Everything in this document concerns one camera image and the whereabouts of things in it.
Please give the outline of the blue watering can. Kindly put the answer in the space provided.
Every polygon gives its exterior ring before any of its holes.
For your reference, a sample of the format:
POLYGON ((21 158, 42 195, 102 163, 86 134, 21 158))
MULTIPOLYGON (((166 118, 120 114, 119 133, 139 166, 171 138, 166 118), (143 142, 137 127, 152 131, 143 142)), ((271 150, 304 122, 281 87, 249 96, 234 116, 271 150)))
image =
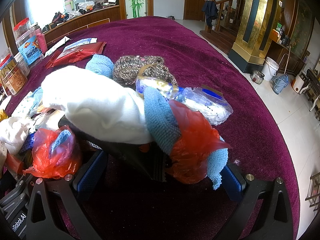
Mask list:
POLYGON ((275 94, 279 95, 281 91, 285 87, 287 87, 288 84, 289 84, 289 76, 287 74, 277 76, 273 80, 272 90, 275 94))

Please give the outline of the metal kettle pot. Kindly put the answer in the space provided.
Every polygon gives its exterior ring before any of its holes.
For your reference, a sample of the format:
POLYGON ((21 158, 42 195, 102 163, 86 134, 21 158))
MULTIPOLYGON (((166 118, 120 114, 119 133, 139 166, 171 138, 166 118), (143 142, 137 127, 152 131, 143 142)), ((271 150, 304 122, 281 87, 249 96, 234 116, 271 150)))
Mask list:
POLYGON ((251 80, 252 80, 254 83, 260 85, 260 84, 263 83, 263 80, 264 80, 265 75, 264 75, 262 72, 258 71, 258 70, 254 70, 254 71, 252 72, 252 74, 250 75, 250 77, 251 77, 251 80))

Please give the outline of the red lid clear jar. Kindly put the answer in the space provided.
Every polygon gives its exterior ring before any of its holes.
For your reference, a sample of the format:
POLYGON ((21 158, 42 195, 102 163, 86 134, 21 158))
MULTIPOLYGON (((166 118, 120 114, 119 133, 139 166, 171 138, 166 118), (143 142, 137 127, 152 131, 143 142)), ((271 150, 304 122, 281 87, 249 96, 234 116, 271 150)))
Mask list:
POLYGON ((28 17, 21 20, 18 24, 16 24, 13 28, 14 39, 19 39, 24 33, 31 29, 31 23, 28 17))

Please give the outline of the blue white plastic packet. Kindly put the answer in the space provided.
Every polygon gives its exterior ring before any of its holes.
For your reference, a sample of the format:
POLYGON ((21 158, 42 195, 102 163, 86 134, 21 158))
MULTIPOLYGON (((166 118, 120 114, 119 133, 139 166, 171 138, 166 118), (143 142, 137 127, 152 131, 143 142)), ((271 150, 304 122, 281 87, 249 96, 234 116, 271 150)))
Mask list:
POLYGON ((148 87, 157 89, 166 101, 176 100, 192 111, 201 112, 214 126, 222 124, 233 114, 233 109, 225 98, 207 88, 182 88, 155 77, 137 77, 136 92, 140 96, 143 96, 148 87))

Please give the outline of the white plastic bucket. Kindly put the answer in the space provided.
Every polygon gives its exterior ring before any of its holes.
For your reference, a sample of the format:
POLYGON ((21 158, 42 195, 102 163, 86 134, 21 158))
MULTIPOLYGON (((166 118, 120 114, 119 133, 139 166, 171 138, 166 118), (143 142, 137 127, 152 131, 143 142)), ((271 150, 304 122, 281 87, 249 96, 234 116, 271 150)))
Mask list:
POLYGON ((271 79, 276 76, 278 69, 279 64, 270 57, 267 57, 261 71, 264 74, 264 80, 271 81, 271 79))

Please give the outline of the blue white flat packet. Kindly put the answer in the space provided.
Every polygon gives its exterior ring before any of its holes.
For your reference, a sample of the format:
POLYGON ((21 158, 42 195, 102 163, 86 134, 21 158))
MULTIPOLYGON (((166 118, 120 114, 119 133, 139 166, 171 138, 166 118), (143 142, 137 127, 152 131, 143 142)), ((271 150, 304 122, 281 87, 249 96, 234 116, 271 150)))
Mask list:
POLYGON ((83 45, 87 45, 87 44, 92 44, 92 43, 96 43, 97 42, 97 38, 83 38, 81 40, 78 40, 70 45, 67 45, 63 51, 67 51, 67 50, 75 50, 78 49, 80 46, 83 45))

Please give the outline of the wooden stair railing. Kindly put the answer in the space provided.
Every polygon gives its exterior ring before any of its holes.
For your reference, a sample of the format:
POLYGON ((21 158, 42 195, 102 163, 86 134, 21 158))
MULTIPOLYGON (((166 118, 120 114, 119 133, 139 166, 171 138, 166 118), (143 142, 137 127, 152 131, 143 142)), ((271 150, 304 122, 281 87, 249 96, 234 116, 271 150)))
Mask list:
POLYGON ((209 43, 229 54, 240 28, 246 0, 220 0, 215 2, 217 18, 212 26, 205 26, 200 35, 209 43))

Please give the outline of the light blue towel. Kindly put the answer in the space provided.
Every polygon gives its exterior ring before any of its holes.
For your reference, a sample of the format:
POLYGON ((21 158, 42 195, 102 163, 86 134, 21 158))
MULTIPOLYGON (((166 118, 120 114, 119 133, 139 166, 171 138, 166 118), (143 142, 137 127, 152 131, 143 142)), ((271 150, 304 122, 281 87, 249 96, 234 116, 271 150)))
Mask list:
POLYGON ((114 63, 104 55, 94 54, 87 62, 85 69, 113 79, 114 63))

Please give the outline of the white fleece cloth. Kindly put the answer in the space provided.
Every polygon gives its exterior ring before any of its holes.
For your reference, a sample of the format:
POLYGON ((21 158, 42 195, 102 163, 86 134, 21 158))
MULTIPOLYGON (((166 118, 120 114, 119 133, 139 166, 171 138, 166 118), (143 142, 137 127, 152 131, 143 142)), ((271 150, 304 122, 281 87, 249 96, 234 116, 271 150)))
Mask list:
POLYGON ((76 66, 48 74, 41 83, 45 107, 64 111, 79 130, 107 142, 152 142, 144 100, 135 90, 76 66))

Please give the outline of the clear jar blue label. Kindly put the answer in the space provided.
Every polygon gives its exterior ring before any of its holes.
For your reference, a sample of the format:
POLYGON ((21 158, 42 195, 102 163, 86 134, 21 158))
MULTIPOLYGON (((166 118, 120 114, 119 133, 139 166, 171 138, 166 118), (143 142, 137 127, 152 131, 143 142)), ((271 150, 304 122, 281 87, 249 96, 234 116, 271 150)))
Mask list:
POLYGON ((22 34, 16 40, 16 45, 28 67, 35 66, 44 58, 34 28, 22 34))

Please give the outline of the brown knitted yarn bundle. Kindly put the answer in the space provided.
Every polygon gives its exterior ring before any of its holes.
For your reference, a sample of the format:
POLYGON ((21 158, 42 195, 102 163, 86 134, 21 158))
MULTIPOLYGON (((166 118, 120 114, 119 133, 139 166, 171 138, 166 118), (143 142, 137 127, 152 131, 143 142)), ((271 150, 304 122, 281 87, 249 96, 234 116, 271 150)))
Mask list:
POLYGON ((178 85, 160 56, 122 56, 115 62, 112 76, 114 81, 125 87, 134 87, 139 76, 155 77, 178 85))

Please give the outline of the red foil pouch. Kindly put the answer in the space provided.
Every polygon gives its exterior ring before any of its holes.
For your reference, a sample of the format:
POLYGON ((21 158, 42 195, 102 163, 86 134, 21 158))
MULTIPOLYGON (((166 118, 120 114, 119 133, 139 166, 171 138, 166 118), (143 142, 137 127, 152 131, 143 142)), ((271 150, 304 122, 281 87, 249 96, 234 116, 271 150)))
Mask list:
POLYGON ((76 46, 62 52, 56 50, 53 52, 52 58, 46 63, 45 68, 65 66, 84 60, 95 54, 102 54, 106 44, 106 42, 96 42, 76 46))

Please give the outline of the white paper leaflet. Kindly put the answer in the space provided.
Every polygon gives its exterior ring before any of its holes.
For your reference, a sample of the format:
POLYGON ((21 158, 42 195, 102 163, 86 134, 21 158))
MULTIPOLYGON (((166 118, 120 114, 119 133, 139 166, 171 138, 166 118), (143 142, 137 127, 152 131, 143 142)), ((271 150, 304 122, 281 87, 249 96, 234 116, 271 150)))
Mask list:
POLYGON ((48 49, 44 55, 44 57, 50 56, 54 51, 56 51, 59 47, 63 46, 66 42, 70 41, 71 39, 67 36, 64 36, 60 41, 58 41, 52 48, 48 49))

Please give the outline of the small red bag blue cloth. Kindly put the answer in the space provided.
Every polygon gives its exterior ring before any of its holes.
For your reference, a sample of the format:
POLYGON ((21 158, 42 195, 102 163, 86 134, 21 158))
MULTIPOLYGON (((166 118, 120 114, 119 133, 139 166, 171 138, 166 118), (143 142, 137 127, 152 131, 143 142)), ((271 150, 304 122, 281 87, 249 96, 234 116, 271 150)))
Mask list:
POLYGON ((81 152, 69 126, 52 131, 40 128, 35 132, 33 164, 23 170, 38 178, 60 179, 74 175, 81 166, 81 152))

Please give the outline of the clear jar brown label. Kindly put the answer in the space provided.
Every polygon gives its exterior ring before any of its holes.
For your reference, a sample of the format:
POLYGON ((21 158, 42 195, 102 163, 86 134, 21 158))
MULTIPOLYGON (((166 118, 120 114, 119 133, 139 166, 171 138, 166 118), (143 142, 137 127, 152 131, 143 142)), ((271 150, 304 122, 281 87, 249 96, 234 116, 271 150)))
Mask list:
POLYGON ((27 82, 27 77, 11 54, 1 62, 1 82, 13 96, 16 96, 27 82))

